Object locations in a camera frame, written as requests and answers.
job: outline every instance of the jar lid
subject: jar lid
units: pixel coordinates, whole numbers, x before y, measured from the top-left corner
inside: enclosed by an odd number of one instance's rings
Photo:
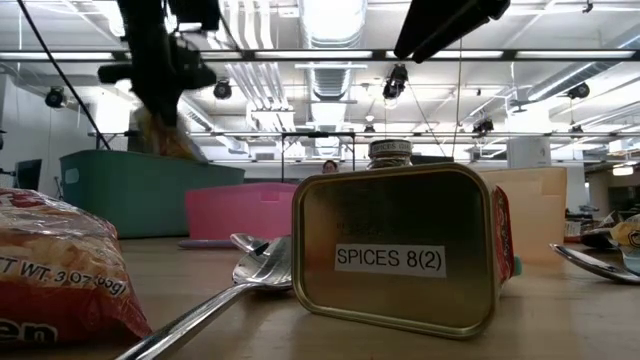
[[[411,142],[407,140],[385,139],[376,140],[369,144],[369,157],[381,155],[411,156],[412,153]]]

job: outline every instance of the yellow bag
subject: yellow bag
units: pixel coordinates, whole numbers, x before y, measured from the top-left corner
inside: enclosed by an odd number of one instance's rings
[[[154,117],[145,107],[133,114],[142,133],[145,152],[160,156],[208,162],[200,148],[187,135],[185,119],[178,115],[175,128],[164,125],[162,119]]]

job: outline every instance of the red plastic bag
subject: red plastic bag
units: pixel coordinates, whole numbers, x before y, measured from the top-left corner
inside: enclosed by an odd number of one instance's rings
[[[113,225],[35,191],[0,189],[0,346],[150,332]]]

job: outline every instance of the spice tin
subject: spice tin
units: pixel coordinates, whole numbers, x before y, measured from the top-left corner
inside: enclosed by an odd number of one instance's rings
[[[513,275],[506,195],[463,165],[313,176],[293,213],[294,288],[316,314],[463,339]]]

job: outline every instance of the fluorescent light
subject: fluorescent light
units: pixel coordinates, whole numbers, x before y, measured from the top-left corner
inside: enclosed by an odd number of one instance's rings
[[[358,132],[356,133],[356,136],[366,136],[366,137],[407,137],[407,136],[414,136],[415,133],[411,133],[411,132],[380,132],[380,133],[375,133],[375,132]]]
[[[295,64],[293,66],[296,69],[304,69],[304,70],[314,70],[314,69],[367,69],[369,66],[367,64]]]
[[[241,136],[241,137],[277,137],[281,134],[279,132],[224,132],[217,133],[217,135],[224,136]]]
[[[367,50],[302,50],[302,51],[256,51],[257,59],[368,59],[373,55]]]
[[[432,56],[434,59],[496,59],[502,56],[502,51],[486,51],[486,50],[442,50]]]
[[[242,59],[242,54],[235,51],[209,51],[202,52],[203,60],[236,60]]]
[[[628,176],[633,174],[633,167],[623,166],[613,169],[613,176]]]
[[[95,60],[95,61],[113,61],[113,56],[108,52],[53,52],[51,53],[56,60]],[[49,57],[45,52],[1,52],[0,61],[49,61]]]
[[[635,51],[518,51],[518,59],[543,59],[543,58],[596,58],[596,59],[628,59]]]

